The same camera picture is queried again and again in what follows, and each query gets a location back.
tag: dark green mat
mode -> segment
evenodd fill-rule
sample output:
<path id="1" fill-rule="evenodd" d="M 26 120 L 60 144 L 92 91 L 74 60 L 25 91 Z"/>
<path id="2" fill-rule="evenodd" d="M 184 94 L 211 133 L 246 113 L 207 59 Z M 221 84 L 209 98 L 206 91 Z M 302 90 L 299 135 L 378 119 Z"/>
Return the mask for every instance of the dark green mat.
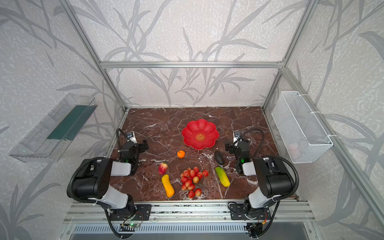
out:
<path id="1" fill-rule="evenodd" d="M 59 125 L 51 132 L 47 139 L 73 140 L 84 123 L 95 111 L 96 107 L 97 105 L 76 105 L 61 121 L 61 123 L 59 123 Z"/>

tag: metal mesh basket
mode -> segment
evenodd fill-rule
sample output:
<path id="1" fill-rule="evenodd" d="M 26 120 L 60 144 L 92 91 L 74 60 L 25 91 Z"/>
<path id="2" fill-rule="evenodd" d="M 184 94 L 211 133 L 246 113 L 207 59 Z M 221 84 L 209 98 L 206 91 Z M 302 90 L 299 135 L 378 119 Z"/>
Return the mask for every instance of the metal mesh basket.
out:
<path id="1" fill-rule="evenodd" d="M 315 113 L 297 91 L 280 93 L 272 117 L 293 163 L 313 162 L 333 146 Z"/>

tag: black mounting plate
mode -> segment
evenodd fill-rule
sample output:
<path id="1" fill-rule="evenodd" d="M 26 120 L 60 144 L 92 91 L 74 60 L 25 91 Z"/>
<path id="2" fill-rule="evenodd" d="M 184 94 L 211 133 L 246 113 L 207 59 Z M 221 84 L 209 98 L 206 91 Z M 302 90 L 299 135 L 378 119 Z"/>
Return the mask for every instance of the black mounting plate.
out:
<path id="1" fill-rule="evenodd" d="M 151 204 L 136 204 L 137 212 L 141 212 L 141 214 L 137 213 L 130 221 L 148 221 L 149 215 L 151 214 Z M 125 215 L 117 215 L 110 214 L 109 215 L 111 221 L 124 221 Z"/>
<path id="2" fill-rule="evenodd" d="M 229 204 L 229 211 L 231 212 L 232 220 L 249 220 L 244 213 L 244 204 Z M 271 219 L 271 212 L 268 207 L 262 207 L 259 209 L 252 209 L 252 215 L 255 217 L 255 220 L 264 220 L 265 214 L 267 220 Z"/>

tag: yellow-green cucumber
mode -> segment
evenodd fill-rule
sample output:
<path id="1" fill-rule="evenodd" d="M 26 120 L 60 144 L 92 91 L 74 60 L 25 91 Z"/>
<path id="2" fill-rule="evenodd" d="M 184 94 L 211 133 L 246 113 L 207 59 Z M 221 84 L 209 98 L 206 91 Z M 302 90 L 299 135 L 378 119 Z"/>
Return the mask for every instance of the yellow-green cucumber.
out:
<path id="1" fill-rule="evenodd" d="M 216 170 L 216 173 L 218 175 L 218 178 L 220 179 L 221 184 L 224 187 L 229 187 L 229 185 L 231 183 L 229 182 L 229 179 L 228 179 L 227 174 L 225 173 L 224 169 L 222 169 L 221 167 L 216 167 L 215 170 Z"/>

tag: wallpaper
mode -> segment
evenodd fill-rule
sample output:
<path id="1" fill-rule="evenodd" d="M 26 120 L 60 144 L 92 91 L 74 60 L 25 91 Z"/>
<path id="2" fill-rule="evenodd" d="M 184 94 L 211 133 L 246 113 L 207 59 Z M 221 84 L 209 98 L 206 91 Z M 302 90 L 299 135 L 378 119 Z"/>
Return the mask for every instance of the wallpaper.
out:
<path id="1" fill-rule="evenodd" d="M 383 196 L 384 1 L 329 1 L 316 7 L 289 69 Z M 282 156 L 288 157 L 266 108 Z M 384 230 L 332 150 L 296 164 L 298 193 L 310 202 L 325 239 L 384 239 Z"/>
<path id="2" fill-rule="evenodd" d="M 265 109 L 280 156 L 289 159 L 272 110 L 281 91 L 292 91 L 282 77 Z M 298 195 L 308 201 L 325 240 L 384 239 L 384 229 L 333 153 L 332 148 L 313 163 L 295 164 L 299 173 Z"/>
<path id="3" fill-rule="evenodd" d="M 70 0 L 102 61 L 281 61 L 306 0 Z"/>
<path id="4" fill-rule="evenodd" d="M 145 107 L 262 106 L 276 74 L 274 68 L 116 68 L 109 71 L 127 106 Z"/>
<path id="5" fill-rule="evenodd" d="M 0 238 L 51 240 L 73 202 L 80 162 L 104 153 L 122 115 L 58 1 L 0 1 Z M 8 156 L 68 93 L 98 105 L 57 163 Z"/>
<path id="6" fill-rule="evenodd" d="M 384 1 L 318 6 L 289 68 L 384 197 Z"/>

